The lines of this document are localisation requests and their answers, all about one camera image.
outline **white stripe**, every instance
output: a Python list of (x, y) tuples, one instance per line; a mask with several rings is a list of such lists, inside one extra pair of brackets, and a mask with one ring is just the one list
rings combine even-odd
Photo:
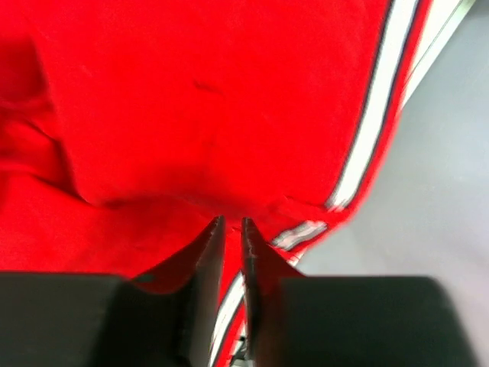
[(390, 7), (360, 127), (340, 181), (328, 200), (328, 205), (336, 209), (345, 208), (351, 202), (371, 159), (417, 3), (417, 0), (394, 0)]
[(282, 232), (272, 241), (272, 243), (278, 248), (289, 251), (301, 242), (313, 239), (317, 235), (323, 233), (326, 231), (327, 227), (328, 226), (324, 222), (307, 220), (295, 229)]
[[(288, 261), (289, 264), (296, 266), (303, 254), (304, 252), (296, 255), (294, 258), (291, 258)], [(245, 294), (245, 284), (243, 280), (243, 275), (241, 272), (239, 272), (229, 288), (227, 297), (223, 300), (221, 307), (219, 308), (214, 334), (212, 335), (209, 366), (214, 365), (217, 354), (221, 348), (222, 341), (225, 338), (228, 326), (232, 322), (232, 318)]]

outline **dark gray surface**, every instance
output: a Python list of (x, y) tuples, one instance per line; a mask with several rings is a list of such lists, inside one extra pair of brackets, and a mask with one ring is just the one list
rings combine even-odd
[(478, 0), (407, 103), (358, 214), (308, 252), (309, 274), (427, 274), (489, 365), (489, 0)]

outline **striped trim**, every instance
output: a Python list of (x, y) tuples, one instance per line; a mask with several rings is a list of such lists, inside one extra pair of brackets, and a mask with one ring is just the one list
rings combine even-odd
[(339, 182), (326, 203), (328, 207), (344, 209), (355, 197), (368, 169), (418, 3), (418, 0), (391, 3), (357, 135)]
[(300, 243), (309, 241), (320, 235), (326, 231), (327, 228), (328, 226), (324, 222), (307, 220), (294, 229), (282, 232), (272, 241), (272, 243), (285, 251), (291, 251)]
[[(290, 251), (298, 244), (309, 241), (317, 235), (326, 231), (327, 225), (324, 222), (306, 221), (295, 229), (288, 229), (276, 237), (272, 243), (278, 247)], [(302, 254), (295, 256), (289, 260), (289, 264), (296, 266)], [(243, 274), (239, 272), (232, 281), (224, 299), (219, 306), (217, 320), (215, 322), (214, 333), (212, 334), (212, 345), (209, 358), (209, 366), (214, 366), (217, 357), (221, 352), (222, 342), (228, 334), (229, 327), (235, 318), (236, 312), (243, 301), (245, 294), (245, 284), (243, 282)]]

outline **gray floor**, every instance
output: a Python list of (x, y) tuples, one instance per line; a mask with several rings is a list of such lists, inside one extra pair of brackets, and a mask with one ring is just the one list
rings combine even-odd
[(407, 103), (368, 200), (309, 252), (309, 274), (429, 274), (489, 366), (489, 0)]

